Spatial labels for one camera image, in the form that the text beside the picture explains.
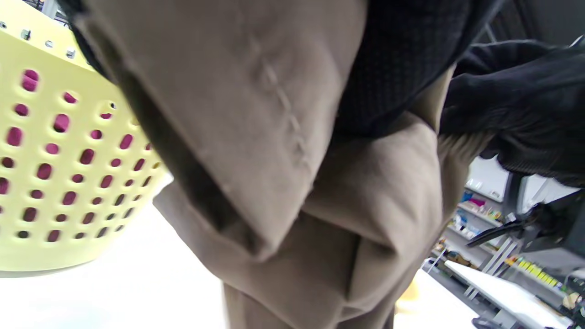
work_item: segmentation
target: black sleeve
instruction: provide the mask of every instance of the black sleeve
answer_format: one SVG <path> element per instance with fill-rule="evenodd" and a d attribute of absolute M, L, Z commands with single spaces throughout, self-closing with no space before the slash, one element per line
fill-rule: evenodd
<path fill-rule="evenodd" d="M 519 66 L 563 47 L 533 40 L 476 44 L 457 62 L 453 76 L 463 73 L 480 76 Z"/>
<path fill-rule="evenodd" d="M 371 0 L 336 134 L 380 138 L 475 41 L 502 0 Z"/>

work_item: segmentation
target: store shelf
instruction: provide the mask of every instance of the store shelf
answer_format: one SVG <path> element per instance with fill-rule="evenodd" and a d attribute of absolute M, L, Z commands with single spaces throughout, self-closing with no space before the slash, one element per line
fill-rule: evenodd
<path fill-rule="evenodd" d="M 486 222 L 486 223 L 488 223 L 488 224 L 490 224 L 490 225 L 492 225 L 494 227 L 500 227 L 500 226 L 502 226 L 501 223 L 493 220 L 488 215 L 480 214 L 477 211 L 474 211 L 471 207 L 468 207 L 468 206 L 466 206 L 463 203 L 458 204 L 457 205 L 457 208 L 465 211 L 468 214 L 471 214 L 471 215 L 475 216 L 476 218 L 479 218 L 479 219 L 483 220 L 484 222 Z"/>
<path fill-rule="evenodd" d="M 470 190 L 473 193 L 477 193 L 477 194 L 479 194 L 479 195 L 481 195 L 483 197 L 486 197 L 486 198 L 488 198 L 488 199 L 490 199 L 492 201 L 495 201 L 497 203 L 502 203 L 502 201 L 503 201 L 501 197 L 493 196 L 490 193 L 486 193 L 484 191 L 478 190 L 475 187 L 471 187 L 469 185 L 465 185 L 465 188 L 468 189 L 468 190 Z"/>
<path fill-rule="evenodd" d="M 431 249 L 431 253 L 433 254 L 433 256 L 435 257 L 439 257 L 441 255 L 441 252 L 438 251 L 437 249 L 433 248 Z"/>
<path fill-rule="evenodd" d="M 555 295 L 557 295 L 557 296 L 559 296 L 561 298 L 567 296 L 566 293 L 560 291 L 557 288 L 554 288 L 554 287 L 551 287 L 551 286 L 547 285 L 546 283 L 544 283 L 543 281 L 541 281 L 540 279 L 538 279 L 533 274 L 528 273 L 527 271 L 521 269 L 518 265 L 512 264 L 512 265 L 510 265 L 510 267 L 512 269 L 514 269 L 515 271 L 520 272 L 521 274 L 523 274 L 528 279 L 531 279 L 532 281 L 536 282 L 538 285 L 544 287 L 546 290 L 553 292 Z"/>
<path fill-rule="evenodd" d="M 485 245 L 469 248 L 466 246 L 469 239 L 452 226 L 447 226 L 447 229 L 443 232 L 443 236 L 445 237 L 445 245 L 448 250 L 458 252 L 478 268 L 496 253 L 495 250 Z"/>
<path fill-rule="evenodd" d="M 465 234 L 463 234 L 461 231 L 458 231 L 455 227 L 453 227 L 451 225 L 447 226 L 447 230 L 449 230 L 449 231 L 455 233 L 456 235 L 460 236 L 461 237 L 461 240 L 463 240 L 463 242 L 464 242 L 464 244 L 463 244 L 464 246 L 470 240 Z M 496 250 L 495 249 L 490 248 L 490 247 L 488 247 L 486 245 L 479 245 L 478 248 L 481 249 L 481 250 L 483 250 L 484 252 L 489 253 L 492 256 L 495 255 L 495 253 L 496 253 Z"/>

